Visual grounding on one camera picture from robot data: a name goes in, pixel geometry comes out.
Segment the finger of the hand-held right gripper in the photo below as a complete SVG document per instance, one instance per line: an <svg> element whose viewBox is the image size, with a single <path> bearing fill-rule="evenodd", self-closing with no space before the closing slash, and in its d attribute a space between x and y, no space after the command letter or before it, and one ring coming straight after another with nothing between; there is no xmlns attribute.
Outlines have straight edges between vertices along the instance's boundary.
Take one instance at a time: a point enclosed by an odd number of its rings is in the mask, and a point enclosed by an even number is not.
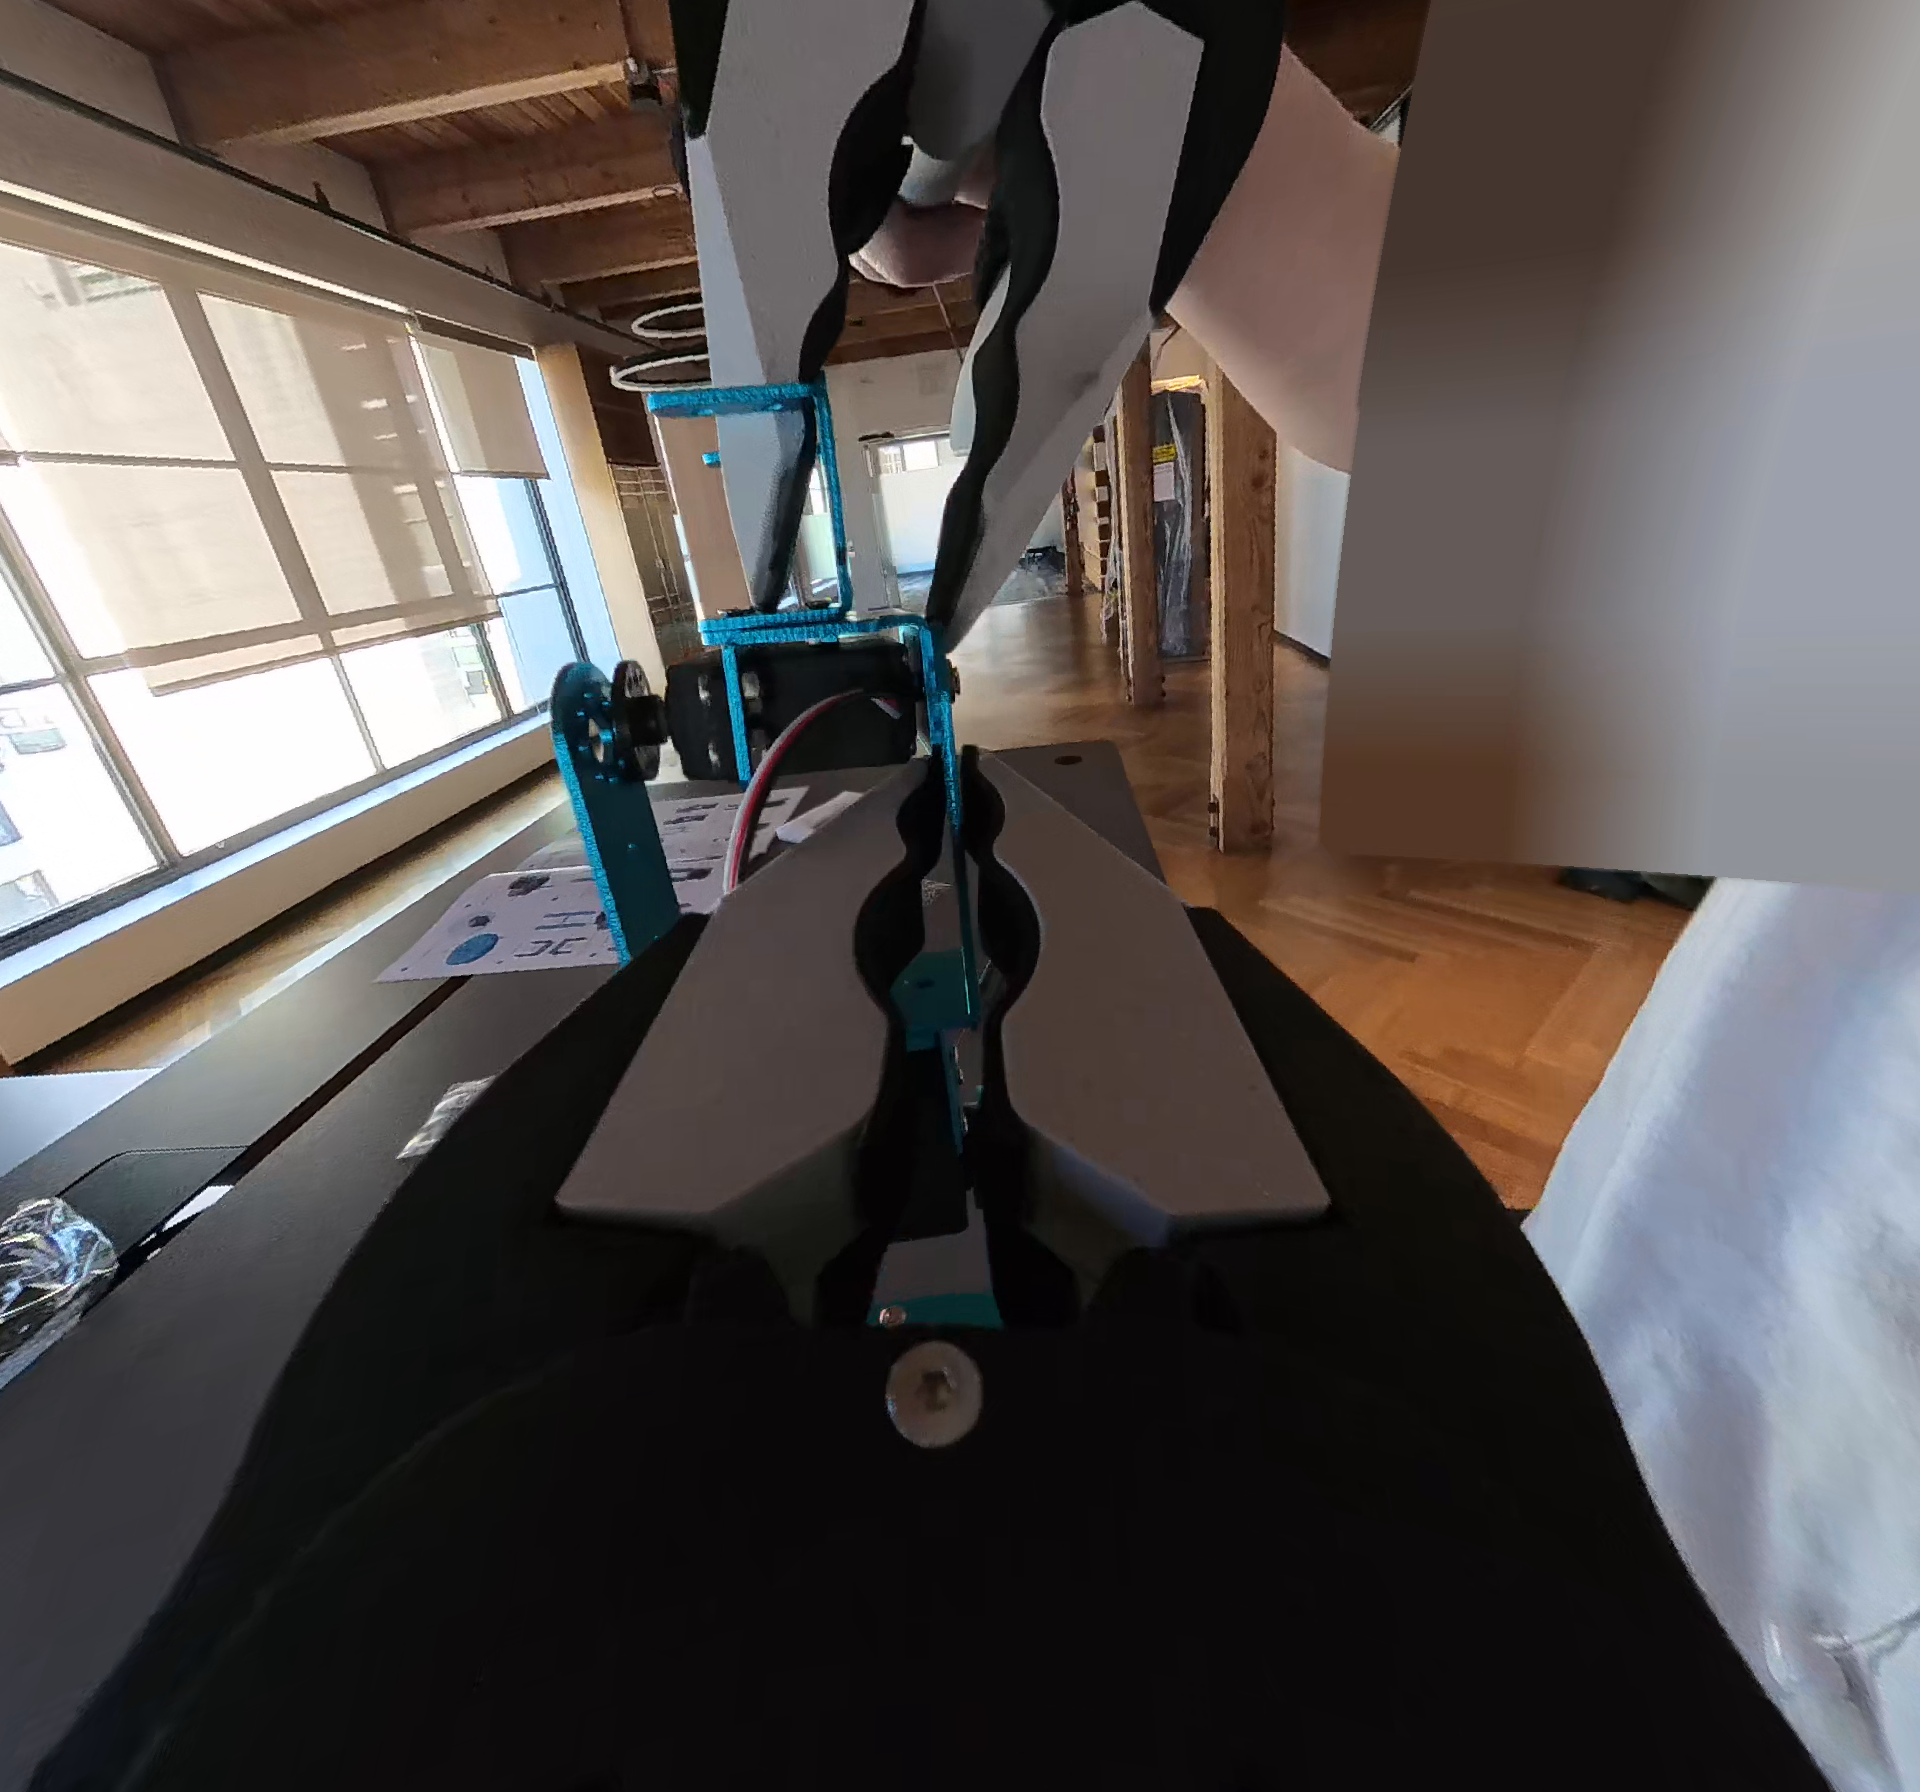
<svg viewBox="0 0 1920 1792"><path fill-rule="evenodd" d="M807 385L910 166L923 0L683 0L709 385Z"/></svg>
<svg viewBox="0 0 1920 1792"><path fill-rule="evenodd" d="M1156 326L1204 39L1156 4L1061 31L998 124L998 274L958 370L964 468L930 625L979 625Z"/></svg>

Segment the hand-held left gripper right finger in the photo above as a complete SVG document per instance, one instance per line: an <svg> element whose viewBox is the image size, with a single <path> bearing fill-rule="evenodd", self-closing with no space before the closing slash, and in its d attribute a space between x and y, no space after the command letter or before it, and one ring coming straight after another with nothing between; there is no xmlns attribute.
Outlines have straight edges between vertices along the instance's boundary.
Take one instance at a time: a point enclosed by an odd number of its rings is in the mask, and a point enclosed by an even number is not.
<svg viewBox="0 0 1920 1792"><path fill-rule="evenodd" d="M1018 1124L1018 1220L1043 1243L1177 1243L1328 1216L1328 1187L1220 983L1189 909L998 750L995 863L1035 920L998 960L998 1090Z"/></svg>

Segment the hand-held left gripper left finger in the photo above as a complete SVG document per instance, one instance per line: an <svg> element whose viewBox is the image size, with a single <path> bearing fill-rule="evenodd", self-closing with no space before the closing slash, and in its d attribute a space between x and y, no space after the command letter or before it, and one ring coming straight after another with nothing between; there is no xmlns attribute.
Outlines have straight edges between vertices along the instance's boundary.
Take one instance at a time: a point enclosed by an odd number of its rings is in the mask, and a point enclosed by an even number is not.
<svg viewBox="0 0 1920 1792"><path fill-rule="evenodd" d="M903 1044L892 983L923 959L946 770L892 764L707 920L555 1212L689 1232L813 1278L864 1232L859 1142Z"/></svg>

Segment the blue toy robot arm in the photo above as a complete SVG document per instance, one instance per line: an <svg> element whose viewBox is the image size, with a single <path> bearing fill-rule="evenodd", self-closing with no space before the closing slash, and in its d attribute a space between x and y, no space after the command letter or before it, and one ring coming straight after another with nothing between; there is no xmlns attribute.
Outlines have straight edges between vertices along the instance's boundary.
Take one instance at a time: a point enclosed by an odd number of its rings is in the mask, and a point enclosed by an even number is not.
<svg viewBox="0 0 1920 1792"><path fill-rule="evenodd" d="M707 644L717 644L723 672L723 714L730 714L730 757L736 779L776 779L776 750L756 764L756 732L745 732L745 644L848 644L848 638L903 638L910 650L910 723L930 732L930 770L946 779L946 860L934 885L946 899L923 899L923 920L951 912L958 934L930 929L923 959L892 976L892 1012L910 1024L912 1055L946 1055L946 1090L951 1090L951 1155L964 1155L964 1059L958 1039L979 1024L979 920L974 920L974 860L964 860L964 750L958 750L958 668L946 644L946 625L912 609L864 609L848 587L848 548L847 548L847 483L836 483L836 431L832 431L832 385L652 385L652 415L776 415L800 424L813 432L813 483L832 499L832 557L836 557L836 598L832 602L790 602L790 609L730 609L707 617ZM600 672L589 659L555 672L551 694L555 723L555 764L570 779L570 808L581 828L581 860L610 920L618 960L652 949L674 929L674 880L659 851L659 824L650 799L637 770L637 668L623 659L618 672Z"/></svg>

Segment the person's right forearm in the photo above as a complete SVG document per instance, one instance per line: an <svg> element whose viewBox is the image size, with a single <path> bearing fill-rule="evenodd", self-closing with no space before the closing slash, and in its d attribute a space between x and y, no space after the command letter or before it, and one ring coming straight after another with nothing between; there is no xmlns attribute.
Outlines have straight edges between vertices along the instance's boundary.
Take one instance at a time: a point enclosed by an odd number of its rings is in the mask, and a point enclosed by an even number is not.
<svg viewBox="0 0 1920 1792"><path fill-rule="evenodd" d="M1168 303L1261 424L1328 468L1361 462L1390 174L1402 139L1278 48L1261 139Z"/></svg>

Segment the black desk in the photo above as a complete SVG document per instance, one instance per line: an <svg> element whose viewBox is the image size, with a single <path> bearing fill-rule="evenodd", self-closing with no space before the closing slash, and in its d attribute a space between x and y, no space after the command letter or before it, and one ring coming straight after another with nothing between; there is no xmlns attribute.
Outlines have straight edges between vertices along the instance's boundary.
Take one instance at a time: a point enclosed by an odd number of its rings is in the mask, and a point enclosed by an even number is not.
<svg viewBox="0 0 1920 1792"><path fill-rule="evenodd" d="M10 1391L10 1788L1189 1788L1074 1339L910 1446L767 1237L555 1212L694 960L423 1161L423 1059L336 1097Z"/></svg>

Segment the person's right hand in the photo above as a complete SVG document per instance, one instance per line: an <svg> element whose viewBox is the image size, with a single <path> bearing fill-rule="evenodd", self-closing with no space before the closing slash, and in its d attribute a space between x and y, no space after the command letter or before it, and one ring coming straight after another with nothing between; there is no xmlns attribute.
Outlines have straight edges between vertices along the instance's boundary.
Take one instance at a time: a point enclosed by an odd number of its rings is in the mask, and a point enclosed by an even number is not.
<svg viewBox="0 0 1920 1792"><path fill-rule="evenodd" d="M848 274L879 287L964 279L979 268L979 240L983 240L979 196L951 196L951 205L892 196L879 233L848 250Z"/></svg>

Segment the printed paper sheet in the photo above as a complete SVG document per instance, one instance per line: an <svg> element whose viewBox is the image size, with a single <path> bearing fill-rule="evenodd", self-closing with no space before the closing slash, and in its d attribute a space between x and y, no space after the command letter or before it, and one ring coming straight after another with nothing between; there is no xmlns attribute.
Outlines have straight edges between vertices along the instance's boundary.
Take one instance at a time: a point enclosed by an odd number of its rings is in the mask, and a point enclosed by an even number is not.
<svg viewBox="0 0 1920 1792"><path fill-rule="evenodd" d="M780 863L780 851L807 843L859 799L848 779L790 779L756 812L745 885ZM736 824L736 787L650 787L659 863L683 929L723 912L723 860ZM449 976L543 976L589 960L637 960L650 934L618 940L618 920L581 863L581 843L555 843L523 868L485 868L449 912L383 972L383 983L449 983Z"/></svg>

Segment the plastic wrapped rack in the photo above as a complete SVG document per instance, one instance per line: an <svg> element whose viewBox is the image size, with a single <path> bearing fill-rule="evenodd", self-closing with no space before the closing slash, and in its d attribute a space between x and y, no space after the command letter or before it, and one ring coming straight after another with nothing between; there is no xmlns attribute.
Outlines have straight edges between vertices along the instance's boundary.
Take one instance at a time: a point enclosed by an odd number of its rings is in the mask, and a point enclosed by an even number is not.
<svg viewBox="0 0 1920 1792"><path fill-rule="evenodd" d="M1159 659L1208 650L1208 415L1195 385L1156 392L1156 587Z"/></svg>

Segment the large window with roller blinds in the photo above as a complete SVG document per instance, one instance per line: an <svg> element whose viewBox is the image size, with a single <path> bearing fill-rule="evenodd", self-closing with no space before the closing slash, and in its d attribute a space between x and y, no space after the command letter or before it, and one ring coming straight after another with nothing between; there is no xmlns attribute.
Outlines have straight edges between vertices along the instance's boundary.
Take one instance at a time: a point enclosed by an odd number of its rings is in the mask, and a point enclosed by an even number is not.
<svg viewBox="0 0 1920 1792"><path fill-rule="evenodd" d="M10 940L536 714L555 512L527 350L10 191Z"/></svg>

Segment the person's white shirt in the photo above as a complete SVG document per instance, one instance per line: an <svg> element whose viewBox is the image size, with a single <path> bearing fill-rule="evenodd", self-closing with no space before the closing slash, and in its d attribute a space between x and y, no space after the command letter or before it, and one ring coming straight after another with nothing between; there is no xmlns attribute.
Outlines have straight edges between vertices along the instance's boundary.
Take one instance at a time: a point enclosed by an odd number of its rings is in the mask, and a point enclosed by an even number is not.
<svg viewBox="0 0 1920 1792"><path fill-rule="evenodd" d="M1920 1788L1920 899L1713 880L1527 1216L1828 1788Z"/></svg>

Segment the crumpled clear plastic bag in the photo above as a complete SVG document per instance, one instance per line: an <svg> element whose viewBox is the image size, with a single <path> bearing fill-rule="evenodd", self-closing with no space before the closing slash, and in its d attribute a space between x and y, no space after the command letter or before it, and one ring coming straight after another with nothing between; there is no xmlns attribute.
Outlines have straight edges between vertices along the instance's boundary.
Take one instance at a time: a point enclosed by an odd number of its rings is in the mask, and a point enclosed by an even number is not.
<svg viewBox="0 0 1920 1792"><path fill-rule="evenodd" d="M115 1286L119 1243L74 1199L14 1199L0 1220L0 1384L67 1339Z"/></svg>

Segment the wooden post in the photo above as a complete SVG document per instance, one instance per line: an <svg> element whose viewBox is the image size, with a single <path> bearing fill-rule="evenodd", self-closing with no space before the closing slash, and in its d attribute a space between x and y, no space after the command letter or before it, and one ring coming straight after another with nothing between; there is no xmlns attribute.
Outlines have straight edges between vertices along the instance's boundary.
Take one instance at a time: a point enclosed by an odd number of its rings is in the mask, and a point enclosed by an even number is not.
<svg viewBox="0 0 1920 1792"><path fill-rule="evenodd" d="M1278 440L1269 415L1204 361L1208 476L1208 843L1270 843L1270 548Z"/></svg>
<svg viewBox="0 0 1920 1792"><path fill-rule="evenodd" d="M1129 700L1159 710L1159 557L1156 557L1156 342L1118 378L1118 668Z"/></svg>

